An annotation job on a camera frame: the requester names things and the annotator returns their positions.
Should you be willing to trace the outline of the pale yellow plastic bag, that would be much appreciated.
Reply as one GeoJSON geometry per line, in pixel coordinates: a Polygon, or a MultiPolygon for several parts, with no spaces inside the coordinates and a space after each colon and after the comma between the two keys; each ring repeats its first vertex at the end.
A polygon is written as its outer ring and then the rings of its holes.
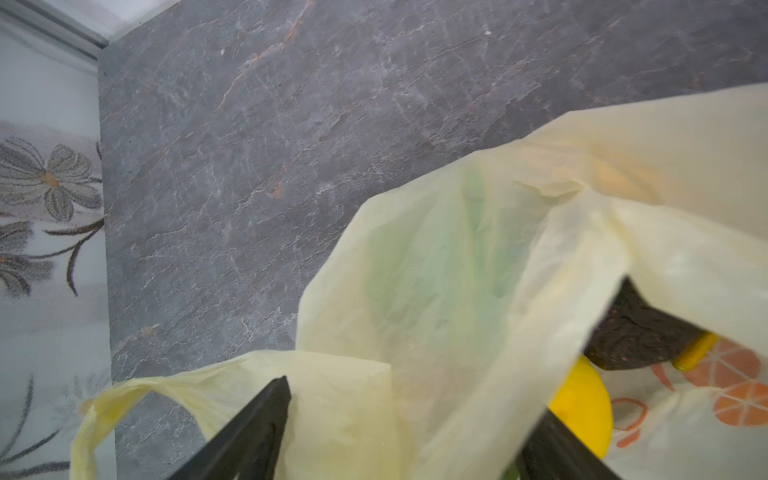
{"type": "Polygon", "coordinates": [[[148,393],[208,444],[259,414],[278,479],[498,479],[594,331],[652,308],[721,337],[698,371],[613,373],[580,477],[767,475],[767,88],[574,111],[366,201],[299,304],[296,346],[91,400],[74,479],[148,393]]]}

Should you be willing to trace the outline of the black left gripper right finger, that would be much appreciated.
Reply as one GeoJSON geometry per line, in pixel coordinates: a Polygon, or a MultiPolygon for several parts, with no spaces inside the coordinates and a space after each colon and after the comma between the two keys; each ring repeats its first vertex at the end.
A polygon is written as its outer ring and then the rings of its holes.
{"type": "Polygon", "coordinates": [[[550,410],[516,458],[522,480],[620,480],[550,410]]]}

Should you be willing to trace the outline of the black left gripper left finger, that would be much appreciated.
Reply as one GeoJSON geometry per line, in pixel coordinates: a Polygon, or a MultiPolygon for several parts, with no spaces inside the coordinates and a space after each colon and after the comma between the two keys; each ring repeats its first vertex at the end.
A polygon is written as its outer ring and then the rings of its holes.
{"type": "Polygon", "coordinates": [[[287,378],[272,380],[169,480],[272,480],[290,401],[287,378]]]}

